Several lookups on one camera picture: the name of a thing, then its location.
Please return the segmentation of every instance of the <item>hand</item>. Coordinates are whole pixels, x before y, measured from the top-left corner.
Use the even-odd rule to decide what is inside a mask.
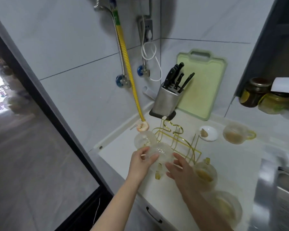
[[[145,178],[148,173],[150,166],[158,159],[159,155],[152,155],[149,160],[145,160],[145,156],[141,156],[146,154],[146,152],[150,149],[150,147],[143,147],[137,151],[134,151],[131,156],[131,163],[129,165],[127,179],[132,181],[137,186],[140,186],[141,182]]]
[[[193,168],[181,155],[173,153],[173,156],[177,158],[177,160],[174,160],[173,164],[169,162],[165,164],[169,170],[169,172],[166,172],[166,175],[174,179],[184,202],[187,202],[199,193],[196,185],[198,178]]]

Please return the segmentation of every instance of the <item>electrical outlet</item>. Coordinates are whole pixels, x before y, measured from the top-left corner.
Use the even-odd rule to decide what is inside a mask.
[[[138,22],[138,31],[139,31],[139,39],[140,39],[140,43],[142,42],[142,38],[143,38],[143,28],[144,28],[144,43],[148,42],[149,40],[152,41],[153,40],[153,20],[152,19],[148,19],[146,17],[144,17],[144,27],[143,27],[143,20],[142,20],[142,16],[139,16],[137,19]],[[147,32],[151,30],[152,33],[152,37],[151,39],[147,38]]]

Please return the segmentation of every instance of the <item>stainless steel sink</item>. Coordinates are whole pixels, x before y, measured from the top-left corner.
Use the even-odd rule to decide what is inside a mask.
[[[262,160],[248,231],[289,231],[289,171]]]

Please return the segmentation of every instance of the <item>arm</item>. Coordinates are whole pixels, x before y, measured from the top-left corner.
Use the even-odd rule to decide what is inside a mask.
[[[137,190],[147,175],[149,167],[158,158],[158,155],[153,155],[149,160],[143,160],[141,155],[145,154],[148,150],[149,147],[143,147],[133,153],[126,181],[112,198],[91,231],[124,230],[136,198]]]
[[[197,177],[187,161],[177,153],[173,154],[177,160],[174,164],[166,163],[169,172],[167,176],[174,179],[189,212],[201,231],[232,231],[230,225],[217,211],[201,196],[197,190]]]

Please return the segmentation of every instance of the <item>white countertop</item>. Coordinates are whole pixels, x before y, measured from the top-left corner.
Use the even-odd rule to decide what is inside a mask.
[[[202,152],[200,160],[209,157],[218,172],[216,190],[228,191],[238,198],[243,209],[243,217],[235,230],[246,231],[252,213],[261,159],[267,155],[264,143],[254,139],[240,145],[231,144],[222,136],[224,128],[222,124],[210,120],[205,122],[179,110],[176,112],[177,115],[171,122],[183,127],[182,137],[190,142],[198,128],[203,125],[217,129],[219,138],[215,142],[199,139],[196,149]],[[160,119],[149,114],[146,114],[145,118],[150,124],[149,130],[160,126]],[[133,130],[130,128],[99,152],[99,155],[124,179],[128,174],[131,155],[136,150],[134,137],[138,134],[136,128]],[[166,175],[156,180],[154,174],[149,171],[138,192],[177,230],[199,230],[175,182]]]

